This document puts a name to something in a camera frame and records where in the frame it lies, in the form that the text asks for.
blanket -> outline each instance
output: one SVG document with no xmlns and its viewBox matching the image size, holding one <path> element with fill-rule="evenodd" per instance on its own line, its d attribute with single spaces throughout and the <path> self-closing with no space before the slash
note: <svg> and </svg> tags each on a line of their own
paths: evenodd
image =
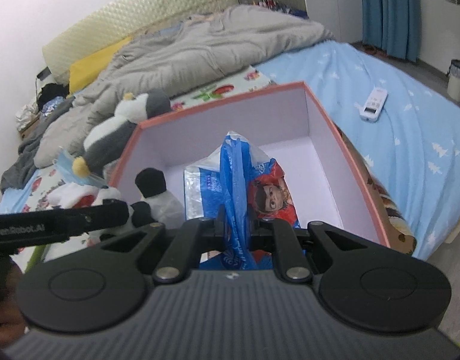
<svg viewBox="0 0 460 360">
<path fill-rule="evenodd" d="M 136 37 L 76 96 L 75 108 L 91 104 L 85 120 L 63 134 L 70 117 L 64 115 L 47 129 L 35 165 L 51 164 L 59 147 L 71 154 L 79 150 L 91 129 L 113 115 L 126 92 L 162 89 L 173 97 L 282 52 L 332 38 L 322 24 L 254 5 L 230 7 L 208 21 L 185 22 L 168 35 Z"/>
<path fill-rule="evenodd" d="M 60 103 L 53 112 L 42 120 L 34 131 L 18 147 L 17 161 L 8 168 L 1 176 L 0 191 L 5 192 L 7 188 L 23 189 L 31 179 L 37 168 L 34 164 L 34 157 L 39 149 L 40 141 L 47 128 L 60 116 L 68 112 L 72 106 L 73 97 Z"/>
</svg>

blue plastic bag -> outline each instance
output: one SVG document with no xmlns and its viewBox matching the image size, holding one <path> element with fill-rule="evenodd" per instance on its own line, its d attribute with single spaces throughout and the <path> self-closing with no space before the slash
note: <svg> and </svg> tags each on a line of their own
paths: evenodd
<svg viewBox="0 0 460 360">
<path fill-rule="evenodd" d="M 270 256 L 264 256 L 257 263 L 248 250 L 250 231 L 247 207 L 249 191 L 257 188 L 254 185 L 256 180 L 271 178 L 275 167 L 279 167 L 275 159 L 270 159 L 243 136 L 230 131 L 219 149 L 185 168 L 187 219 L 201 216 L 216 218 L 219 207 L 223 204 L 230 229 L 230 233 L 225 235 L 226 251 L 201 263 L 200 268 L 236 270 L 271 267 Z M 290 209 L 295 212 L 293 206 L 285 208 Z M 298 226 L 296 214 L 294 217 L 291 224 Z"/>
</svg>

person's hand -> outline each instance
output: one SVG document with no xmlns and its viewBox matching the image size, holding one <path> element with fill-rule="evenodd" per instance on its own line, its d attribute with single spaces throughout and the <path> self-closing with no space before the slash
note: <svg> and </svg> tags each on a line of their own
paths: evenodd
<svg viewBox="0 0 460 360">
<path fill-rule="evenodd" d="M 9 346 L 24 334 L 25 322 L 15 299 L 15 288 L 21 276 L 20 268 L 12 264 L 5 281 L 5 297 L 0 300 L 0 348 Z"/>
</svg>

white remote control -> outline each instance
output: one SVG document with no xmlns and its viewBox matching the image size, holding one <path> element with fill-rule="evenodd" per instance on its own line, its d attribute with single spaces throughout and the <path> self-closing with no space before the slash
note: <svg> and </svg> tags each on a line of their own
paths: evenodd
<svg viewBox="0 0 460 360">
<path fill-rule="evenodd" d="M 388 91 L 386 89 L 379 87 L 374 88 L 370 96 L 368 96 L 365 105 L 360 109 L 361 119 L 366 122 L 376 122 L 385 104 L 387 95 Z"/>
</svg>

blue face mask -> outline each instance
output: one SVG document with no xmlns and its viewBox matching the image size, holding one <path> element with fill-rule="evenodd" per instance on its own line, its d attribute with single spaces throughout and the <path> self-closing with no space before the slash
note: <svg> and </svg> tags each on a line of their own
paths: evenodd
<svg viewBox="0 0 460 360">
<path fill-rule="evenodd" d="M 73 182 L 80 185 L 93 185 L 98 188 L 102 188 L 105 185 L 105 180 L 98 176 L 90 175 L 80 178 L 73 174 L 72 164 L 74 159 L 67 150 L 62 150 L 55 161 L 55 167 L 61 173 L 61 177 L 66 183 Z"/>
</svg>

